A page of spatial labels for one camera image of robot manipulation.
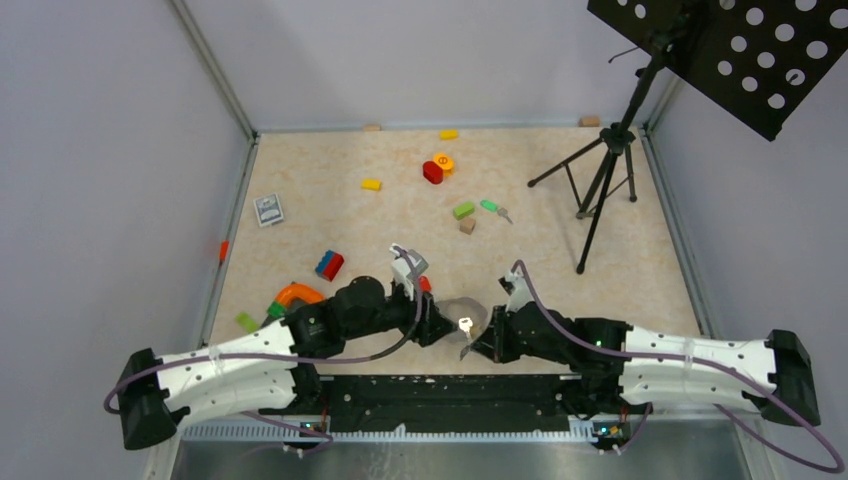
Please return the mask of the silver key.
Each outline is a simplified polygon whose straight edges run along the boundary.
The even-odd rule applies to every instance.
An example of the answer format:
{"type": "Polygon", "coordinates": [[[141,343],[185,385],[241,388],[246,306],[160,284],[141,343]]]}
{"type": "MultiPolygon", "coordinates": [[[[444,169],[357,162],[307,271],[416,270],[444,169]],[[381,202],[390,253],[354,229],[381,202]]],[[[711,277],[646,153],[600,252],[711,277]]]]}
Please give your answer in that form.
{"type": "Polygon", "coordinates": [[[474,322],[470,317],[461,318],[458,321],[459,330],[465,336],[465,346],[461,349],[459,354],[459,359],[463,360],[471,350],[471,346],[473,344],[473,330],[474,330],[474,322]]]}

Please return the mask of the red key tag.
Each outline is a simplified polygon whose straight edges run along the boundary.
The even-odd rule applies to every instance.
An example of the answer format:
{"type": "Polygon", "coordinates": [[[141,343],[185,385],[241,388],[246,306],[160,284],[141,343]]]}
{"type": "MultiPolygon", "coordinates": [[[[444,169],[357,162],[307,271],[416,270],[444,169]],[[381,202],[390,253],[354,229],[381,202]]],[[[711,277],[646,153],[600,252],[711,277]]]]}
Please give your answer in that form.
{"type": "Polygon", "coordinates": [[[432,291],[432,286],[431,286],[430,281],[429,281],[429,279],[426,275],[421,275],[419,277],[419,285],[424,292],[431,292],[432,291]]]}

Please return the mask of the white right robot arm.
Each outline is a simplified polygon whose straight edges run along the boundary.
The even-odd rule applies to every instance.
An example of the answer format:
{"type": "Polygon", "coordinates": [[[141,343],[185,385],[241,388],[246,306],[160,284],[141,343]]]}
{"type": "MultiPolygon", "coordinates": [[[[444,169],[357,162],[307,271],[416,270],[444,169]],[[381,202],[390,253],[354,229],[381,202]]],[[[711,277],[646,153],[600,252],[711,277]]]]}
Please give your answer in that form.
{"type": "Polygon", "coordinates": [[[760,340],[664,334],[544,308],[518,267],[499,280],[509,297],[493,308],[471,350],[495,363],[523,356],[564,365],[600,412],[620,404],[717,404],[788,426],[821,423],[812,361],[800,338],[774,329],[760,340]]]}

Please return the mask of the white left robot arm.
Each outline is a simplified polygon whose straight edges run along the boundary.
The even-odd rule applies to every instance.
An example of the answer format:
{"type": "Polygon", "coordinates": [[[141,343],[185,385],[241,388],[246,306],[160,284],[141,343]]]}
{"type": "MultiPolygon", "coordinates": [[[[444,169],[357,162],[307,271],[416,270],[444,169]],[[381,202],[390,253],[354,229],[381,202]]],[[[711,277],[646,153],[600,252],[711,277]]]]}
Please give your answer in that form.
{"type": "Polygon", "coordinates": [[[133,353],[104,401],[120,419],[124,448],[147,449],[242,412],[290,406],[308,413],[321,397],[310,366],[370,363],[454,332],[421,283],[426,260],[399,245],[392,250],[390,286],[360,276],[235,340],[180,354],[133,353]]]}

